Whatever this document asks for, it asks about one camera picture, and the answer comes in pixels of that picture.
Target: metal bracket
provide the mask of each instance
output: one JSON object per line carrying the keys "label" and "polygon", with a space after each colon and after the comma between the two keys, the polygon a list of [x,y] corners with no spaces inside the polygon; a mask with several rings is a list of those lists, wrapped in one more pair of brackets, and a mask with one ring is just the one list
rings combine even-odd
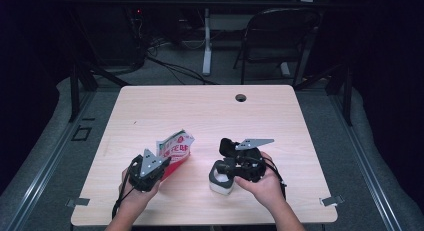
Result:
{"label": "metal bracket", "polygon": [[245,139],[236,146],[236,150],[246,150],[274,142],[274,139]]}
{"label": "metal bracket", "polygon": [[155,156],[149,149],[144,150],[144,157],[141,163],[140,176],[149,175],[153,170],[160,167],[166,159],[160,156]]}
{"label": "metal bracket", "polygon": [[85,198],[76,198],[75,200],[68,199],[65,206],[69,208],[75,208],[75,206],[77,205],[87,206],[89,202],[90,202],[90,199],[85,199]]}
{"label": "metal bracket", "polygon": [[319,202],[326,207],[330,205],[337,206],[341,203],[344,203],[344,201],[345,200],[341,195],[335,196],[335,197],[329,197],[326,199],[322,199],[322,198],[319,199]]}

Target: small black object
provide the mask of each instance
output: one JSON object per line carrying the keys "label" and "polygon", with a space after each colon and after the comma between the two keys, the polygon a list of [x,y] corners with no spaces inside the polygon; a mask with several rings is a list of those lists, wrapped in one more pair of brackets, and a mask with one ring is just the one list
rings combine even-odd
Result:
{"label": "small black object", "polygon": [[215,175],[214,175],[215,169],[217,169],[217,172],[218,172],[218,173],[220,173],[220,172],[218,171],[218,167],[219,167],[219,166],[221,166],[221,165],[225,165],[225,162],[224,162],[224,161],[222,161],[222,160],[217,160],[217,161],[215,162],[215,164],[213,165],[213,167],[212,167],[211,171],[209,172],[209,181],[210,181],[211,183],[214,183],[214,184],[216,184],[216,185],[218,185],[218,186],[220,186],[220,187],[224,188],[224,189],[230,189],[230,188],[231,188],[231,186],[233,186],[233,183],[234,183],[234,179],[233,179],[233,178],[230,178],[230,177],[228,177],[228,175],[227,175],[227,177],[228,177],[228,181],[225,181],[225,182],[218,181],[218,180],[215,178]]}
{"label": "small black object", "polygon": [[339,195],[339,196],[332,196],[326,199],[320,199],[320,202],[324,205],[324,206],[329,206],[329,205],[334,205],[337,206],[341,203],[344,203],[344,198]]}
{"label": "small black object", "polygon": [[171,158],[156,157],[148,149],[144,150],[144,158],[138,155],[129,168],[129,182],[139,191],[150,192],[156,182],[165,174],[165,168]]}
{"label": "small black object", "polygon": [[217,165],[217,171],[220,174],[226,174],[228,178],[240,176],[246,180],[258,182],[265,174],[265,160],[256,147],[236,150],[239,144],[227,138],[221,140],[219,153],[225,158],[224,163]]}
{"label": "small black object", "polygon": [[272,160],[262,157],[259,145],[273,142],[273,139],[246,139],[241,144],[233,142],[228,138],[221,139],[219,153],[223,155],[224,161],[215,163],[216,170],[220,174],[226,174],[229,179],[235,176],[242,177],[251,182],[258,182],[265,175],[266,168],[270,168],[281,183],[281,192],[286,198],[286,184],[278,172]]}

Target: black curtain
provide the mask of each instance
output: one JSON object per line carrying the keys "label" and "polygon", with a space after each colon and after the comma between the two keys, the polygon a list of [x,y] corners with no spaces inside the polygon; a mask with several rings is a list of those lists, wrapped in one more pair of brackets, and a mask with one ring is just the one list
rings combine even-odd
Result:
{"label": "black curtain", "polygon": [[40,0],[0,0],[1,192],[49,122],[71,61]]}
{"label": "black curtain", "polygon": [[379,4],[375,11],[383,14],[382,19],[374,20],[371,40],[358,46],[353,38],[371,14],[326,12],[305,73],[323,72],[351,54],[350,48],[360,47],[350,68],[375,145],[405,192],[424,210],[423,0],[330,2]]}

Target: desk leg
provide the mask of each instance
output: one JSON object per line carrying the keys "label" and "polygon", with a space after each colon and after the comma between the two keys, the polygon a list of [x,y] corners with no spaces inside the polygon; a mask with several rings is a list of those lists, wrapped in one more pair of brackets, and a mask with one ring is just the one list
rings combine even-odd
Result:
{"label": "desk leg", "polygon": [[203,75],[209,76],[211,74],[211,33],[209,26],[209,9],[205,9],[205,56],[203,58]]}

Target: black wall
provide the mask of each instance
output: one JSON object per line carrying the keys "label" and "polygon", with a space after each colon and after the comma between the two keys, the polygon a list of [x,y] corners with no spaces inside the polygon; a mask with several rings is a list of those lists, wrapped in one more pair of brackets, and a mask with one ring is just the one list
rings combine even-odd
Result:
{"label": "black wall", "polygon": [[46,32],[38,33],[43,26],[26,5],[30,0],[16,1],[0,0],[0,192],[50,120],[59,98],[56,83],[66,76],[57,47]]}
{"label": "black wall", "polygon": [[381,6],[373,7],[382,15],[365,27],[373,35],[360,45],[352,38],[372,17],[372,9],[324,15],[306,73],[320,73],[340,63],[350,48],[361,47],[353,55],[353,85],[363,97],[375,144],[400,185],[424,210],[424,3],[377,1],[372,3]]}
{"label": "black wall", "polygon": [[139,41],[141,22],[135,20],[136,8],[80,5],[65,10],[65,17],[93,51],[99,66],[133,66],[144,63],[145,47]]}
{"label": "black wall", "polygon": [[388,13],[355,69],[375,144],[424,212],[422,0],[388,0]]}

